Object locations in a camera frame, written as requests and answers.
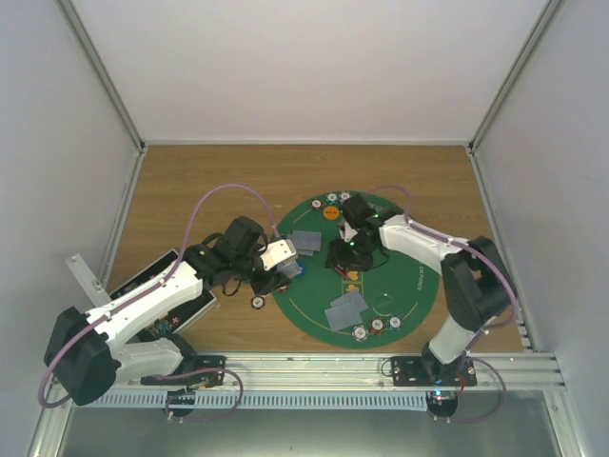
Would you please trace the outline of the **red black chip stack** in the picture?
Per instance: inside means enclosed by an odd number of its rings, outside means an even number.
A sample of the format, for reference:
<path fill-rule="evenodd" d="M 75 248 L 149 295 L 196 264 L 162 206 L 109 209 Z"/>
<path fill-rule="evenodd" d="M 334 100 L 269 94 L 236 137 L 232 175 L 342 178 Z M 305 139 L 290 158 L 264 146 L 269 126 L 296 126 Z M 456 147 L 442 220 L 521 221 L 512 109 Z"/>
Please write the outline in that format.
<path fill-rule="evenodd" d="M 265 298 L 263 296 L 254 296 L 250 304 L 255 309 L 262 309 L 265 306 Z"/>

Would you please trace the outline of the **orange big blind button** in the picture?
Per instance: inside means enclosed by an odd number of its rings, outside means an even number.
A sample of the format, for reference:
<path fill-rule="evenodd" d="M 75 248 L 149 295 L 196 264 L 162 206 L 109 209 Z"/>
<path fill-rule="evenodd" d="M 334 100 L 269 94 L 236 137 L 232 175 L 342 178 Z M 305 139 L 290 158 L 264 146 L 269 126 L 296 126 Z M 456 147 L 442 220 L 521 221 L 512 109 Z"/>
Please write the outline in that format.
<path fill-rule="evenodd" d="M 341 212 L 338 207 L 328 205 L 323 209 L 323 216 L 328 221 L 335 221 L 341 216 Z"/>

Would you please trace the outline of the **dealt cards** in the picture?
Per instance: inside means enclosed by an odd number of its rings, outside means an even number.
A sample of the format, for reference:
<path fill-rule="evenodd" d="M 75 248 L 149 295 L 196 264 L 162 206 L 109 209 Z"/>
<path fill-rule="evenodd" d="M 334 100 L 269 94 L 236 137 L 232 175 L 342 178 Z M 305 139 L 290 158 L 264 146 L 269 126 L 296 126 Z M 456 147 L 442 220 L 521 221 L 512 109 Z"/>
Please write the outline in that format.
<path fill-rule="evenodd" d="M 368 304 L 358 290 L 350 290 L 348 293 L 333 300 L 330 305 L 338 307 L 341 305 L 350 305 L 358 312 L 363 312 L 368 309 Z"/>

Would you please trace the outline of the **dealt card small blind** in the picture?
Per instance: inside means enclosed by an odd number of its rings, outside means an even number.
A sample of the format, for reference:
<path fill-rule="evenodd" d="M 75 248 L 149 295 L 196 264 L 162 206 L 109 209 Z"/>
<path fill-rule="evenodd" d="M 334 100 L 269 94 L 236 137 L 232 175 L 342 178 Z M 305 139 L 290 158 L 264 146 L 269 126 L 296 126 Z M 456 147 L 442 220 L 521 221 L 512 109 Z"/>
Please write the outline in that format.
<path fill-rule="evenodd" d="M 289 236 L 297 252 L 307 256 L 322 250 L 322 237 L 319 231 L 312 230 L 294 230 Z"/>

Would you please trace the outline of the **clear acrylic dealer button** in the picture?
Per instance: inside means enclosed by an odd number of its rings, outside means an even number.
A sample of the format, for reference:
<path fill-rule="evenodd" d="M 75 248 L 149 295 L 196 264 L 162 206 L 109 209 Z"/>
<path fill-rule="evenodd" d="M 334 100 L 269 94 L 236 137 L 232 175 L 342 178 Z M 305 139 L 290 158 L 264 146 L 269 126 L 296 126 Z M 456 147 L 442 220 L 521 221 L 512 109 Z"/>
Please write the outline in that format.
<path fill-rule="evenodd" d="M 374 298 L 372 308 L 380 316 L 391 316 L 396 312 L 396 303 L 390 295 L 383 293 Z"/>

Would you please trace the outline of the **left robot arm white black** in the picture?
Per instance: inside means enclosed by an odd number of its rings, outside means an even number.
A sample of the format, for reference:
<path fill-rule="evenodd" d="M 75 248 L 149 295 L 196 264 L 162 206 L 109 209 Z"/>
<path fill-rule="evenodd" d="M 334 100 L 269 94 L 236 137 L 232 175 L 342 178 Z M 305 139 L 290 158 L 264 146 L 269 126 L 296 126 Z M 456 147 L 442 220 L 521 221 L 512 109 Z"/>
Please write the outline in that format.
<path fill-rule="evenodd" d="M 55 321 L 44 355 L 47 377 L 67 397 L 88 405 L 115 384 L 153 377 L 183 385 L 196 372 L 194 351 L 181 337 L 161 336 L 147 343 L 133 337 L 175 308 L 235 280 L 264 297 L 289 284 L 279 269 L 297 251 L 283 236 L 270 241 L 255 221 L 240 216 L 225 232 L 182 248 L 167 268 L 141 286 L 105 305 L 81 312 L 70 307 Z"/>

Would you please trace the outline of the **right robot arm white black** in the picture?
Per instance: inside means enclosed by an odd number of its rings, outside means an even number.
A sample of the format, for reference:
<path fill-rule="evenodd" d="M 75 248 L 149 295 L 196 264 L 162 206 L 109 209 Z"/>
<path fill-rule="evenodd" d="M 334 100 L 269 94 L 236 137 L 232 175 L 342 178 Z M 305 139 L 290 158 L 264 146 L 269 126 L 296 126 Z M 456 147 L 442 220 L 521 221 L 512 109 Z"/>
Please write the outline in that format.
<path fill-rule="evenodd" d="M 340 237 L 328 246 L 327 267 L 340 273 L 369 271 L 374 254 L 388 250 L 412 257 L 442 277 L 448 317 L 422 349 L 422 377 L 429 384 L 445 384 L 484 333 L 517 317 L 513 281 L 490 239 L 452 237 L 402 210 L 378 211 L 360 193 L 343 200 L 342 216 Z"/>

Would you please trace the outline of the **green round poker mat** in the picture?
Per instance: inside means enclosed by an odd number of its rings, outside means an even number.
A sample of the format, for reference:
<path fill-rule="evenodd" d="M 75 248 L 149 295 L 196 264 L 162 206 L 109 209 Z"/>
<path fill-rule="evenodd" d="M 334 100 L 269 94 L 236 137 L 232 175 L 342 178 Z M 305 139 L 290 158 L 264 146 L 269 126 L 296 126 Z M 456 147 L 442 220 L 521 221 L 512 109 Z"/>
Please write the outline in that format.
<path fill-rule="evenodd" d="M 338 238 L 338 225 L 342 219 L 339 195 L 347 190 L 333 190 L 338 194 L 336 203 L 327 203 L 322 193 L 305 199 L 292 209 L 281 221 L 279 230 L 290 236 L 294 230 L 319 231 L 322 237 L 322 250 L 312 256 L 300 255 L 297 262 L 305 265 L 305 275 L 292 280 L 289 290 L 274 295 L 278 308 L 296 328 L 311 338 L 335 348 L 379 351 L 382 348 L 398 348 L 406 351 L 417 351 L 420 345 L 432 332 L 439 328 L 444 312 L 439 309 L 442 302 L 440 292 L 441 278 L 432 268 L 418 260 L 394 251 L 376 252 L 373 269 L 367 272 L 348 272 L 341 275 L 326 268 L 324 262 L 328 244 Z M 311 201 L 319 199 L 323 207 L 315 210 Z M 328 221 L 323 216 L 325 206 L 339 208 L 341 216 L 335 221 Z M 361 312 L 363 325 L 368 330 L 368 338 L 357 342 L 352 336 L 352 329 L 345 328 L 332 331 L 327 323 L 324 311 L 332 308 L 330 303 L 350 290 L 358 290 L 368 304 L 368 309 Z M 380 294 L 390 295 L 396 303 L 396 312 L 403 326 L 398 331 L 387 327 L 391 316 L 380 316 L 372 308 L 373 300 Z M 384 320 L 382 334 L 370 331 L 370 321 L 374 318 Z"/>

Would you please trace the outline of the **black aluminium poker case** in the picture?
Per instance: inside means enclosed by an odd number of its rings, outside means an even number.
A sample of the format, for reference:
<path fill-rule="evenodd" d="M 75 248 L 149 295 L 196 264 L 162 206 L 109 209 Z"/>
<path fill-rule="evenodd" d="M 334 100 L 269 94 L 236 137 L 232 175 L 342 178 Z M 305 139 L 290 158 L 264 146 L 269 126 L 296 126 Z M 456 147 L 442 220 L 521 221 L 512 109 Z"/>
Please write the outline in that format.
<path fill-rule="evenodd" d="M 116 288 L 109 294 L 109 298 L 116 300 L 140 287 L 149 279 L 168 269 L 177 257 L 178 251 L 175 248 L 169 250 Z M 139 331 L 136 337 L 140 342 L 146 342 L 156 340 L 169 332 L 181 334 L 217 305 L 218 298 L 213 292 L 203 292 L 195 299 L 185 302 L 157 318 L 152 325 Z"/>

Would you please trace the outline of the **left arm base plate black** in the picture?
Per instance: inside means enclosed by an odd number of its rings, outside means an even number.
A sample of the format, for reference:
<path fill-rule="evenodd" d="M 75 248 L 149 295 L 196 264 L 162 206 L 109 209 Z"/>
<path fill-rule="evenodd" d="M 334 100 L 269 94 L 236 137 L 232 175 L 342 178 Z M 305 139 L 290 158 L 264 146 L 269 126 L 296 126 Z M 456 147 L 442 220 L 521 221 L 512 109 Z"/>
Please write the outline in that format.
<path fill-rule="evenodd" d="M 196 355 L 183 361 L 166 377 L 155 375 L 140 379 L 143 386 L 178 386 L 186 388 L 217 387 L 224 382 L 222 369 L 226 365 L 224 355 Z"/>

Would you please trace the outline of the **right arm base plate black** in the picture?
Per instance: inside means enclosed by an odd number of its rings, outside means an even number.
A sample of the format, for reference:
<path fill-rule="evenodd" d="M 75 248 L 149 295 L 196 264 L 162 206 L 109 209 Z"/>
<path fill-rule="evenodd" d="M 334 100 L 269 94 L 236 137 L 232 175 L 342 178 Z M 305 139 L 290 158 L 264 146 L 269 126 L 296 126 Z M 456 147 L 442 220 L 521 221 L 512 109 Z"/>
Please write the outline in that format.
<path fill-rule="evenodd" d="M 474 387 L 478 384 L 473 363 L 462 358 L 443 365 L 421 355 L 393 356 L 382 362 L 381 373 L 390 377 L 395 387 Z"/>

